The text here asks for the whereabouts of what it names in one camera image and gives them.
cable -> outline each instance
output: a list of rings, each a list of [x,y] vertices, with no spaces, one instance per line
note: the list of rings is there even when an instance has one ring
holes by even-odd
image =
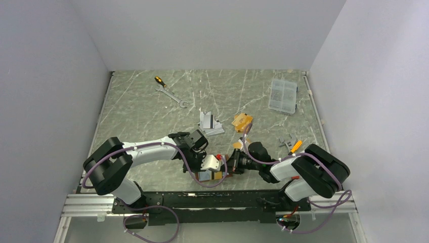
[[[297,216],[296,217],[296,221],[294,221],[291,218],[280,218],[278,220],[276,220],[277,225],[282,229],[282,231],[284,231],[285,229],[287,229],[289,227],[290,224],[292,224],[294,227],[290,230],[295,230],[296,228],[298,228],[299,223],[300,223],[300,217]]]
[[[283,216],[283,218],[290,218],[290,217],[292,217],[292,215],[293,215],[297,210],[298,210],[298,205],[296,205],[296,206],[295,206],[295,208],[293,209],[292,213],[290,213],[290,214],[285,214],[285,215]]]
[[[271,205],[280,205],[280,203],[279,203],[279,202],[272,202],[272,201],[268,201],[268,200],[266,200],[265,198],[262,198],[262,197],[257,197],[257,198],[256,198],[256,201],[258,201],[258,199],[260,199],[261,201],[264,201],[264,202],[266,202],[266,203],[268,203],[268,204],[271,204]]]
[[[348,196],[347,196],[347,198],[344,200],[344,201],[341,201],[341,199],[346,195],[346,194],[349,194]],[[319,230],[319,229],[321,229],[323,226],[325,226],[325,224],[331,219],[331,217],[332,217],[332,215],[334,214],[334,212],[335,212],[335,209],[336,209],[336,207],[338,207],[338,206],[340,206],[341,204],[344,204],[345,202],[347,202],[349,199],[350,199],[350,197],[352,196],[352,191],[351,190],[346,190],[346,191],[344,191],[344,193],[338,198],[338,201],[337,201],[337,203],[335,204],[335,205],[331,205],[331,206],[319,206],[319,205],[316,205],[316,204],[314,204],[314,203],[311,203],[312,205],[314,205],[314,206],[316,206],[316,207],[318,207],[318,208],[321,208],[321,209],[328,209],[328,208],[333,208],[332,209],[332,211],[329,213],[329,215],[328,215],[328,217],[326,217],[325,218],[325,220],[319,225],[319,226],[317,226],[316,228],[314,228],[314,229],[312,229],[312,230],[307,230],[307,231],[291,231],[291,230],[289,230],[289,229],[287,229],[287,228],[285,228],[287,231],[289,231],[290,233],[292,233],[292,234],[310,234],[310,233],[313,233],[313,232],[316,232],[317,230]]]
[[[123,221],[123,228],[125,229],[124,233],[127,232],[127,233],[129,233],[129,234],[131,234],[131,235],[133,235],[133,236],[135,236],[141,240],[144,240],[148,243],[168,243],[168,242],[171,242],[174,238],[176,238],[177,234],[179,233],[179,228],[180,228],[179,217],[177,216],[177,214],[172,209],[170,209],[166,206],[161,206],[161,205],[154,205],[154,206],[148,206],[148,207],[144,207],[144,208],[140,208],[140,209],[133,209],[133,208],[130,208],[122,199],[118,198],[118,200],[120,200],[127,209],[133,210],[133,211],[140,211],[140,210],[147,210],[147,209],[154,209],[154,208],[167,209],[168,211],[170,211],[174,215],[174,217],[176,218],[176,222],[177,222],[177,227],[176,227],[176,231],[175,231],[174,235],[170,239],[163,241],[163,242],[155,242],[155,241],[148,240],[148,239],[142,237],[141,235],[138,235],[134,232],[131,232],[129,229],[127,229],[125,223],[129,218],[144,218],[145,219],[146,216],[144,216],[144,215],[134,214],[134,215],[126,217]]]
[[[128,150],[134,150],[137,148],[145,148],[145,147],[150,147],[150,146],[155,146],[155,145],[167,145],[170,147],[173,147],[175,150],[177,150],[177,152],[179,152],[179,154],[182,156],[183,159],[183,163],[185,163],[186,168],[188,169],[189,175],[191,175],[192,179],[194,179],[194,181],[196,183],[198,183],[199,185],[203,186],[203,187],[207,187],[207,188],[212,188],[212,187],[216,187],[218,185],[220,185],[226,178],[227,174],[228,174],[228,167],[227,167],[227,162],[225,161],[225,158],[222,157],[222,162],[225,165],[225,175],[222,177],[222,179],[214,184],[214,185],[205,185],[201,182],[199,182],[197,180],[197,178],[194,176],[194,174],[191,172],[191,168],[189,167],[188,161],[186,161],[185,155],[183,154],[183,152],[179,149],[179,147],[177,147],[176,145],[172,144],[172,143],[164,143],[164,142],[154,142],[154,143],[147,143],[147,144],[141,144],[141,145],[137,145],[137,146],[133,146],[133,147],[128,147],[128,148],[123,148],[120,150],[117,150],[115,152],[112,152],[106,156],[104,156],[100,161],[98,161],[85,175],[83,181],[82,181],[82,187],[85,189],[92,189],[94,188],[93,186],[87,186],[87,179],[90,177],[91,173],[104,161],[110,159],[112,156],[118,154],[118,153],[122,153]]]
[[[252,128],[252,126],[253,126],[253,124],[252,123],[249,123],[249,124],[247,124],[247,126],[244,128],[244,130],[243,130],[243,138],[245,137],[245,135],[247,135],[249,132],[250,132],[250,129]],[[243,146],[244,147],[244,151],[246,152],[246,154],[253,160],[253,161],[255,161],[255,162],[257,162],[257,163],[260,163],[260,164],[264,164],[264,165],[275,165],[275,164],[278,164],[278,163],[280,163],[280,161],[279,160],[276,160],[276,161],[273,161],[273,162],[264,162],[264,161],[260,161],[260,160],[257,160],[257,159],[255,159],[250,153],[249,153],[249,150],[247,149],[247,147],[246,146]],[[319,164],[320,165],[320,167],[322,167],[325,171],[326,171],[326,173],[328,173],[328,175],[336,182],[336,184],[337,184],[337,186],[338,186],[338,190],[339,191],[341,191],[341,189],[342,189],[342,185],[341,185],[341,183],[340,183],[340,181],[338,181],[338,179],[335,177],[335,175],[322,163],[322,162],[320,162],[320,160],[318,160],[316,157],[314,157],[314,155],[312,155],[312,154],[309,154],[309,153],[297,153],[297,154],[295,154],[295,155],[289,155],[289,156],[286,156],[286,157],[284,157],[284,158],[282,158],[281,159],[281,161],[285,161],[286,159],[290,159],[290,158],[293,158],[293,157],[299,157],[299,156],[303,156],[303,155],[305,155],[305,156],[308,156],[308,157],[310,157],[312,160],[314,160],[317,164]]]
[[[205,151],[205,149],[207,148],[207,146],[208,146],[208,142],[204,143],[204,147],[199,148],[198,150],[195,150],[195,149],[192,149],[192,150],[194,150],[195,152],[199,153],[199,152],[201,152],[203,150]]]
[[[106,155],[106,156],[104,156],[100,161],[98,161],[88,172],[87,172],[87,174],[85,175],[85,177],[84,177],[84,179],[83,179],[83,181],[82,181],[82,187],[83,188],[85,188],[85,189],[92,189],[92,188],[94,188],[93,186],[87,186],[87,179],[90,177],[90,175],[91,175],[91,173],[101,164],[101,163],[103,163],[104,161],[106,161],[106,160],[108,160],[108,159],[110,159],[112,156],[114,156],[114,155],[116,155],[116,154],[119,154],[119,153],[122,153],[122,152],[125,152],[125,151],[129,151],[129,150],[133,150],[133,149],[137,149],[137,148],[144,148],[144,147],[149,147],[149,146],[155,146],[155,145],[167,145],[167,146],[170,146],[170,147],[173,147],[175,150],[177,150],[178,152],[179,152],[179,154],[182,156],[182,159],[183,159],[183,163],[185,163],[185,166],[186,166],[186,168],[188,169],[188,172],[189,172],[189,174],[191,175],[191,177],[192,177],[192,179],[194,179],[194,181],[196,182],[196,183],[198,183],[199,185],[201,185],[201,186],[203,186],[203,187],[207,187],[207,188],[211,188],[211,187],[216,187],[216,186],[218,186],[219,184],[221,184],[224,180],[225,180],[225,178],[226,178],[226,176],[228,175],[228,167],[227,167],[227,163],[226,163],[226,161],[225,161],[225,159],[222,157],[222,162],[224,163],[224,165],[225,165],[225,175],[222,177],[222,179],[218,182],[218,183],[216,183],[216,184],[214,184],[214,185],[205,185],[205,184],[203,184],[203,183],[201,183],[201,182],[199,182],[198,180],[197,180],[197,178],[193,175],[193,173],[191,172],[191,168],[189,167],[189,164],[188,164],[188,161],[186,161],[186,158],[185,158],[185,155],[183,154],[183,152],[176,146],[176,145],[174,145],[174,144],[171,144],[171,143],[164,143],[164,142],[154,142],[154,143],[147,143],[147,144],[141,144],[141,145],[138,145],[138,146],[135,146],[135,147],[128,147],[128,148],[123,148],[123,149],[120,149],[120,150],[117,150],[117,151],[115,151],[115,152],[112,152],[112,153],[110,153],[110,154],[108,154],[108,155]],[[129,218],[146,218],[144,215],[131,215],[131,216],[128,216],[128,217],[126,217],[125,219],[124,219],[124,221],[123,221],[123,227],[124,227],[124,229],[125,229],[125,232],[127,232],[127,233],[129,233],[129,234],[131,234],[131,235],[133,235],[133,236],[135,236],[135,237],[137,237],[137,238],[139,238],[139,239],[141,239],[141,240],[144,240],[144,241],[146,241],[146,242],[148,242],[148,243],[168,243],[168,242],[171,242],[176,236],[177,236],[177,234],[178,234],[178,232],[179,232],[179,227],[180,227],[180,224],[179,224],[179,218],[178,218],[178,216],[177,216],[177,214],[172,210],[172,209],[170,209],[170,208],[168,208],[168,207],[165,207],[165,206],[159,206],[159,205],[155,205],[155,206],[148,206],[148,207],[144,207],[144,208],[140,208],[140,209],[133,209],[133,208],[130,208],[122,199],[120,199],[120,198],[118,198],[124,205],[125,205],[125,207],[126,208],[128,208],[128,209],[130,209],[130,210],[133,210],[133,211],[139,211],[139,210],[147,210],[147,209],[152,209],[152,208],[163,208],[163,209],[167,209],[168,211],[170,211],[173,215],[174,215],[174,217],[176,218],[176,221],[177,221],[177,228],[176,228],[176,232],[174,233],[174,235],[169,239],[169,240],[167,240],[167,241],[163,241],[163,242],[154,242],[154,241],[150,241],[150,240],[148,240],[148,239],[146,239],[146,238],[144,238],[144,237],[142,237],[142,236],[140,236],[140,235],[138,235],[138,234],[135,234],[134,232],[131,232],[130,230],[128,230],[127,228],[126,228],[126,225],[125,225],[125,222],[127,221],[127,219],[129,219]]]
[[[243,138],[245,137],[245,135],[247,135],[249,132],[250,132],[250,129],[252,128],[252,126],[253,126],[253,124],[252,123],[249,123],[248,125],[246,125],[246,127],[244,128],[244,130],[243,130]],[[263,161],[260,161],[260,160],[257,160],[257,159],[255,159],[250,153],[249,153],[249,150],[247,149],[247,147],[246,146],[244,146],[244,151],[245,151],[245,153],[247,154],[247,156],[249,156],[251,159],[253,159],[253,161],[255,161],[255,162],[257,162],[257,163],[260,163],[260,164],[265,164],[265,165],[275,165],[275,164],[278,164],[278,163],[280,163],[280,161],[279,160],[276,160],[276,161],[273,161],[273,162],[263,162]],[[293,155],[289,155],[289,156],[286,156],[286,157],[284,157],[284,158],[282,158],[282,159],[280,159],[281,161],[285,161],[286,159],[289,159],[289,158],[293,158],[293,157],[298,157],[298,156],[308,156],[308,157],[310,157],[312,160],[314,160],[318,165],[320,165],[320,167],[322,167],[325,171],[326,171],[326,173],[336,182],[336,184],[337,184],[337,186],[338,186],[338,190],[340,191],[341,189],[342,189],[342,185],[341,185],[341,183],[338,181],[338,179],[335,177],[335,175],[322,163],[322,162],[320,162],[320,160],[318,160],[316,157],[314,157],[312,154],[309,154],[309,153],[297,153],[297,154],[293,154]],[[346,195],[346,194],[349,194],[349,196],[344,200],[344,201],[341,201],[341,199]],[[313,205],[313,206],[315,206],[315,207],[318,207],[318,208],[321,208],[321,209],[330,209],[330,208],[332,208],[332,211],[331,211],[331,213],[328,215],[328,217],[326,217],[326,219],[323,221],[323,223],[321,223],[319,226],[317,226],[316,228],[314,228],[314,229],[312,229],[312,230],[308,230],[308,231],[291,231],[291,230],[289,230],[289,229],[287,229],[290,233],[295,233],[295,234],[309,234],[309,233],[313,233],[313,232],[315,232],[315,231],[317,231],[317,230],[319,230],[319,229],[321,229],[323,226],[325,226],[325,224],[329,221],[329,219],[332,217],[332,215],[333,215],[333,213],[335,212],[335,209],[338,207],[338,206],[340,206],[340,205],[342,205],[342,204],[344,204],[345,202],[347,202],[349,199],[350,199],[350,197],[352,197],[352,191],[351,190],[346,190],[340,197],[339,197],[339,199],[338,199],[338,201],[336,202],[336,204],[334,204],[334,205],[330,205],[330,206],[319,206],[319,205],[317,205],[317,204],[315,204],[314,202],[312,202],[312,201],[310,201],[310,199],[308,199],[308,202],[311,204],[311,205]]]

white wall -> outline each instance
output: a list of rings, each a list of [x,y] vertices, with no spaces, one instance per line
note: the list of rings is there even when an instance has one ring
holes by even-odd
[[[427,242],[429,3],[349,0],[310,70],[369,242]]]
[[[0,242],[52,242],[109,74],[66,0],[0,7]]]
[[[345,0],[72,2],[110,70],[308,70]]]

wrench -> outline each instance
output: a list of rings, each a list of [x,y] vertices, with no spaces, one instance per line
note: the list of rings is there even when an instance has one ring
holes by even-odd
[[[188,101],[181,100],[181,99],[177,98],[174,94],[172,94],[172,93],[168,92],[167,90],[165,90],[165,89],[164,89],[164,87],[163,87],[162,85],[159,85],[159,84],[158,84],[158,86],[155,88],[155,90],[156,90],[156,91],[161,91],[161,92],[163,92],[164,94],[168,95],[170,98],[174,99],[174,100],[179,104],[179,106],[180,106],[181,108],[186,108],[185,103],[188,103],[188,104],[189,104],[189,102],[188,102]]]
[[[287,140],[287,141],[285,141],[283,137],[279,138],[280,140],[279,147],[286,145],[287,149],[289,149],[289,152],[291,152],[293,149],[293,146],[296,144],[296,137],[294,134],[290,134],[290,133],[289,133],[289,136],[290,136],[290,140]]]

yellow screwdriver handle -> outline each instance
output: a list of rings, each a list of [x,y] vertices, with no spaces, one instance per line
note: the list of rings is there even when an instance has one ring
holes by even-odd
[[[162,81],[162,79],[161,79],[160,77],[155,76],[155,81],[156,81],[157,83],[159,83],[160,85],[162,85],[164,88],[165,88],[165,87],[167,87],[167,85],[166,85],[166,84],[164,84],[164,82]]]
[[[298,142],[295,143],[295,146],[292,148],[291,152],[295,153],[299,147],[301,147],[301,145],[303,144],[303,142],[301,140],[299,140]]]

orange cardboard piece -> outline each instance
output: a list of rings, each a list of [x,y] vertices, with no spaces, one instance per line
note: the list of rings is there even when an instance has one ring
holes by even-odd
[[[232,147],[234,148],[234,149],[240,149],[241,148],[241,143],[240,142],[236,142],[236,143],[233,143],[232,144]]]
[[[246,113],[241,113],[239,115],[234,116],[234,120],[232,121],[232,125],[235,127],[235,131],[237,133],[242,133],[244,128],[251,123],[253,120],[253,117]]]

